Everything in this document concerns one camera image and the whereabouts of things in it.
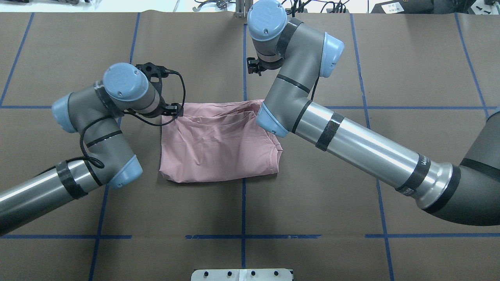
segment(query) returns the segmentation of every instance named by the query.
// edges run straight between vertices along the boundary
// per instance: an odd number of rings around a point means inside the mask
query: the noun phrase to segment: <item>white label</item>
[[[395,14],[405,11],[399,2],[385,4],[381,7],[386,14]]]

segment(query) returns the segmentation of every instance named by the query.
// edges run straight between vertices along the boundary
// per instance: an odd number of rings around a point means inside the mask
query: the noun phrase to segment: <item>folded cloth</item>
[[[278,173],[283,149],[256,123],[261,103],[185,103],[183,116],[161,128],[160,173],[176,183]]]

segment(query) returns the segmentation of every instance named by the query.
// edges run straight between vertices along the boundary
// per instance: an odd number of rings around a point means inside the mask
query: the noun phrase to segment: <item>cloth fold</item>
[[[185,103],[184,115],[161,129],[160,173],[176,183],[278,173],[280,142],[256,122],[262,101]]]

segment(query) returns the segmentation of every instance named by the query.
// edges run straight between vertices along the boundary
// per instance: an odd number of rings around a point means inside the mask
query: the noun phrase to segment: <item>robotic arm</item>
[[[80,133],[84,157],[62,161],[55,167],[0,193],[0,236],[90,191],[111,188],[137,179],[143,172],[116,118],[136,113],[147,118],[179,116],[183,106],[166,104],[161,96],[162,77],[180,74],[152,63],[112,65],[102,81],[70,93],[52,105],[52,114],[68,133]],[[159,82],[149,82],[156,77]]]
[[[262,128],[279,137],[298,135],[414,198],[433,216],[464,225],[500,225],[495,153],[500,152],[500,110],[459,166],[436,163],[308,99],[318,77],[327,78],[334,69],[344,50],[341,41],[287,18],[275,0],[250,8],[248,29],[259,60],[256,72],[281,67],[257,116]]]

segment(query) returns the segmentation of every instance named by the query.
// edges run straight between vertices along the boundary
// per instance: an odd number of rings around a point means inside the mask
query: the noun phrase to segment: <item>towel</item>
[[[161,129],[160,173],[176,183],[278,173],[280,142],[256,123],[262,101],[185,103],[183,116]]]

